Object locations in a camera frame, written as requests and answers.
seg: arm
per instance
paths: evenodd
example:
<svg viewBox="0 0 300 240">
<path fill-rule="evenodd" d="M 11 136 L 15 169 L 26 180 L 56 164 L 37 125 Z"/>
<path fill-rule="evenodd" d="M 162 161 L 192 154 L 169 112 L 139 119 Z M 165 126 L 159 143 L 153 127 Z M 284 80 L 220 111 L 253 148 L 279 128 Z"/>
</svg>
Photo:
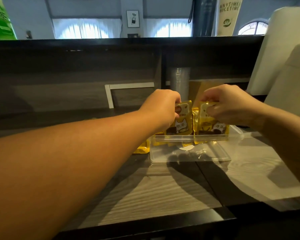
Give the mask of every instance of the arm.
<svg viewBox="0 0 300 240">
<path fill-rule="evenodd" d="M 49 239 L 134 150 L 172 124 L 180 95 L 156 90 L 124 115 L 0 138 L 0 239 Z"/>
<path fill-rule="evenodd" d="M 238 86 L 221 85 L 206 90 L 201 101 L 219 101 L 207 113 L 230 125 L 245 125 L 268 138 L 272 147 L 300 181 L 300 117 L 266 105 Z"/>
</svg>

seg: brown logo on packet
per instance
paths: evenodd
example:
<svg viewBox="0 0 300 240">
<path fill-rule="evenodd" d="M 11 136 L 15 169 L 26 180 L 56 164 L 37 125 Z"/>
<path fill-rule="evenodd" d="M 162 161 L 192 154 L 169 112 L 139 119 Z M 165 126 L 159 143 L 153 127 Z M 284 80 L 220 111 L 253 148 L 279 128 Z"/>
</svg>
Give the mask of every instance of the brown logo on packet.
<svg viewBox="0 0 300 240">
<path fill-rule="evenodd" d="M 177 106 L 177 107 L 175 107 L 174 112 L 176 112 L 177 114 L 180 114 L 181 110 L 182 110 L 181 106 Z"/>
</svg>

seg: arched window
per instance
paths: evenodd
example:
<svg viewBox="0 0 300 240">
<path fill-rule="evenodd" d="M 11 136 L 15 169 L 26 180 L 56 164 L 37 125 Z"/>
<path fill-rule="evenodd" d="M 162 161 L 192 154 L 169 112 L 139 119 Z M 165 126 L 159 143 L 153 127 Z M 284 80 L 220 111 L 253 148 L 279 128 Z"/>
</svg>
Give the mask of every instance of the arched window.
<svg viewBox="0 0 300 240">
<path fill-rule="evenodd" d="M 187 18 L 148 18 L 145 22 L 146 37 L 190 37 L 192 23 Z"/>
<path fill-rule="evenodd" d="M 265 35 L 267 29 L 268 23 L 264 21 L 251 21 L 239 30 L 238 35 Z"/>
<path fill-rule="evenodd" d="M 119 38 L 120 19 L 68 18 L 53 19 L 56 39 Z"/>
</svg>

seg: transparent plastic box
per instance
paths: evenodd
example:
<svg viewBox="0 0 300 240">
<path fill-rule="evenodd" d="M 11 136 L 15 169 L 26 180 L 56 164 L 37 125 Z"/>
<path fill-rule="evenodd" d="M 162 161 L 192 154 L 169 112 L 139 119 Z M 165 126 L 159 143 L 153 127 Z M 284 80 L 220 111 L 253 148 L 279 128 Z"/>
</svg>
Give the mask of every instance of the transparent plastic box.
<svg viewBox="0 0 300 240">
<path fill-rule="evenodd" d="M 230 125 L 228 135 L 153 135 L 150 160 L 152 163 L 230 161 L 242 139 L 243 133 L 235 125 Z"/>
</svg>

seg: round green logo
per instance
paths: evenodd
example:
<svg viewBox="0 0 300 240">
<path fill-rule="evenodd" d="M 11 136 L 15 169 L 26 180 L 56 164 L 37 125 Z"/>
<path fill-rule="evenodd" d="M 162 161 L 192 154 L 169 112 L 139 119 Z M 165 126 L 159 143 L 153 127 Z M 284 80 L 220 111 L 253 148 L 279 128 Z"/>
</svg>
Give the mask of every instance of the round green logo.
<svg viewBox="0 0 300 240">
<path fill-rule="evenodd" d="M 224 27 L 229 27 L 230 26 L 230 24 L 231 24 L 231 21 L 230 21 L 230 19 L 225 19 L 224 21 L 223 21 L 223 26 Z"/>
</svg>

